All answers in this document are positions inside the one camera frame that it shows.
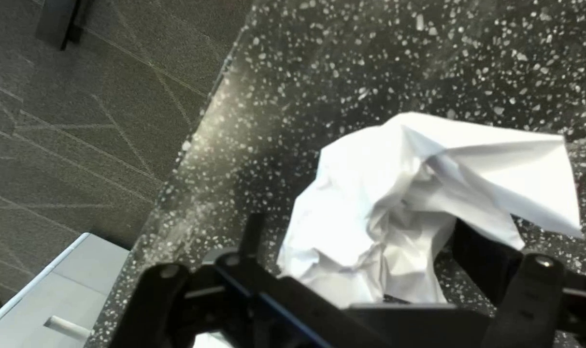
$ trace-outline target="floor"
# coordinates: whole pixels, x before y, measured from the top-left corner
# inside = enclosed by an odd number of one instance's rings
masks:
[[[91,231],[130,248],[249,0],[92,0],[78,44],[0,1],[0,301]]]

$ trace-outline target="white paper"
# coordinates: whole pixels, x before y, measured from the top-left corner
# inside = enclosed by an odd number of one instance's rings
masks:
[[[277,263],[340,307],[445,302],[432,263],[456,217],[522,249],[511,214],[582,237],[562,136],[403,113],[321,150]]]

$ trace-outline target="crumpled paper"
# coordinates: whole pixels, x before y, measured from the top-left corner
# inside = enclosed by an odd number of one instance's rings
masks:
[[[522,249],[511,214],[582,237],[562,136],[403,113],[321,150],[277,264],[339,307],[446,302],[432,264],[456,217]]]

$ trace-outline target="black and white speckled surface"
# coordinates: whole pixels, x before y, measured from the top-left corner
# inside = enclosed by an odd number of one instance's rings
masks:
[[[87,347],[106,346],[140,271],[235,245],[250,211],[270,213],[273,266],[320,148],[400,112],[564,134],[586,236],[586,0],[258,0],[226,66]],[[586,239],[518,225],[586,273]],[[449,252],[436,267],[450,301],[492,311]]]

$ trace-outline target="speckled countertop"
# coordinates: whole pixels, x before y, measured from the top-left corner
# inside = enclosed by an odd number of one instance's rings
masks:
[[[586,0],[258,0],[86,347],[106,346],[140,271],[236,245],[250,211],[269,212],[273,267],[320,148],[407,111],[564,134],[586,236]],[[518,225],[586,273],[586,239]],[[436,267],[450,301],[492,311],[449,251]]]

